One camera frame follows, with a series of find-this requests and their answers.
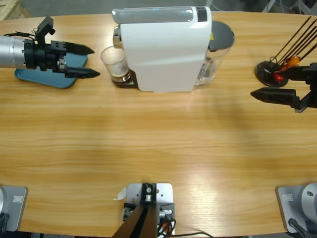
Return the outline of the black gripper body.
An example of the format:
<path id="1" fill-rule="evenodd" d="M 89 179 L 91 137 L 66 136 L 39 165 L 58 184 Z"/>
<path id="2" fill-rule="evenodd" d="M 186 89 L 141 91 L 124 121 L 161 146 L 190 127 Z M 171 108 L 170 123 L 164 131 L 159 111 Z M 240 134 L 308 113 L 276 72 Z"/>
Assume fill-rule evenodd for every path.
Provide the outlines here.
<path id="1" fill-rule="evenodd" d="M 299 100 L 299 103 L 295 107 L 296 113 L 302 113 L 307 108 L 317 108 L 317 85 L 310 86 L 310 92 Z"/>
<path id="2" fill-rule="evenodd" d="M 66 42 L 51 41 L 50 44 L 36 44 L 33 40 L 25 40 L 23 51 L 27 69 L 66 71 Z"/>

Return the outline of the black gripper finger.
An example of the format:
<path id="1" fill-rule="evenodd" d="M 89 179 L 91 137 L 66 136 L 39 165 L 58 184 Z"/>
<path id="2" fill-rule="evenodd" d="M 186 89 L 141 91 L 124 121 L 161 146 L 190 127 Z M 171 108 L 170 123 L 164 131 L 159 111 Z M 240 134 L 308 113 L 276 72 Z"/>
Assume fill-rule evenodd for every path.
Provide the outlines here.
<path id="1" fill-rule="evenodd" d="M 95 52 L 85 45 L 70 42 L 51 41 L 51 55 L 65 56 L 67 53 L 84 56 L 94 54 Z"/>
<path id="2" fill-rule="evenodd" d="M 288 105 L 294 109 L 301 108 L 300 98 L 295 89 L 263 87 L 250 94 L 255 99 L 265 103 Z"/>
<path id="3" fill-rule="evenodd" d="M 279 73 L 281 76 L 293 81 L 305 81 L 307 84 L 317 82 L 317 64 L 308 66 L 295 66 Z"/>
<path id="4" fill-rule="evenodd" d="M 93 69 L 85 67 L 68 67 L 65 70 L 64 76 L 67 78 L 86 79 L 100 76 L 100 73 Z"/>

